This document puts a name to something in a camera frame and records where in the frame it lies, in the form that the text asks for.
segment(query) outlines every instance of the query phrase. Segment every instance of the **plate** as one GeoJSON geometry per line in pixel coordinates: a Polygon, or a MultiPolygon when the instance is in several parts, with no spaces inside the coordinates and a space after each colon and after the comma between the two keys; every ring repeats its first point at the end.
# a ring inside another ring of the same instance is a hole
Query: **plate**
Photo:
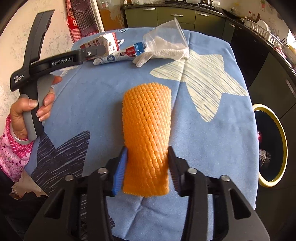
{"type": "Polygon", "coordinates": [[[257,24],[260,26],[260,27],[262,27],[263,29],[265,29],[265,30],[267,30],[268,32],[269,32],[269,27],[268,27],[268,25],[266,24],[266,22],[264,22],[263,20],[259,20],[258,22],[257,22],[257,24]]]}

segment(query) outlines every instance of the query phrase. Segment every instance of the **kitchen floor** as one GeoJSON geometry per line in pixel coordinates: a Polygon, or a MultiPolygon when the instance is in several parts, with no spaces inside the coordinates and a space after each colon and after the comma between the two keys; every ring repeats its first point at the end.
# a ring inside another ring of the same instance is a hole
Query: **kitchen floor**
{"type": "MultiPolygon", "coordinates": [[[[19,97],[19,92],[10,92],[9,80],[11,74],[22,67],[25,48],[30,29],[37,13],[55,9],[51,25],[45,35],[41,50],[41,59],[69,51],[73,45],[66,24],[65,0],[28,0],[12,17],[0,36],[0,132],[3,133],[5,120],[10,106],[19,97]]],[[[14,189],[19,195],[35,191],[41,194],[41,189],[28,174],[23,173],[14,189]]]]}

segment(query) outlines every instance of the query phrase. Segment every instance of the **yellow door rim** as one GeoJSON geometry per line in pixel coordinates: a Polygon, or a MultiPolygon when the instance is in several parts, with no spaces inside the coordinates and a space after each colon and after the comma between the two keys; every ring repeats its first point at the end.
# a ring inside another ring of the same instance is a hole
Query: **yellow door rim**
{"type": "Polygon", "coordinates": [[[254,104],[253,111],[257,111],[257,110],[265,112],[273,119],[273,121],[276,123],[276,126],[279,129],[281,139],[283,141],[283,155],[284,155],[283,162],[282,162],[281,170],[278,173],[278,175],[275,177],[275,179],[268,182],[262,177],[262,175],[259,172],[259,184],[263,187],[273,187],[279,183],[279,181],[282,179],[282,177],[285,173],[285,170],[286,170],[287,160],[288,160],[287,139],[286,139],[286,135],[285,135],[283,126],[281,125],[281,122],[279,121],[279,119],[277,118],[277,116],[274,114],[274,112],[271,109],[269,109],[267,106],[262,105],[262,104],[254,104]]]}

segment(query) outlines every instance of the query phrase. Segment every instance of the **stove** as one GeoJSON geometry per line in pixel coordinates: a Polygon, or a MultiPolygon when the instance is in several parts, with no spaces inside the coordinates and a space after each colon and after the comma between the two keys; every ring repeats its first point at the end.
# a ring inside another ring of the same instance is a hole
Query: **stove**
{"type": "Polygon", "coordinates": [[[186,0],[168,0],[165,1],[166,3],[174,3],[174,4],[184,4],[184,5],[190,5],[190,6],[197,6],[197,7],[202,7],[206,8],[215,12],[219,12],[214,6],[213,6],[213,1],[208,1],[208,0],[200,0],[199,3],[188,3],[186,0]]]}
{"type": "Polygon", "coordinates": [[[206,4],[206,3],[198,3],[198,4],[194,4],[194,5],[197,5],[198,7],[203,7],[203,8],[206,8],[206,9],[216,11],[216,8],[213,5],[209,5],[209,4],[206,4]]]}

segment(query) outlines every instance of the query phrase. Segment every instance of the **white towel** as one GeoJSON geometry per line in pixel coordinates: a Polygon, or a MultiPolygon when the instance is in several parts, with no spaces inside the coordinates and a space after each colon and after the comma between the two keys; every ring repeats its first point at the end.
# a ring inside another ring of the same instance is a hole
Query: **white towel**
{"type": "Polygon", "coordinates": [[[151,58],[171,58],[173,60],[189,58],[189,48],[182,44],[173,44],[158,36],[154,41],[157,50],[146,48],[144,53],[133,60],[133,63],[136,64],[137,67],[141,67],[151,58]]]}

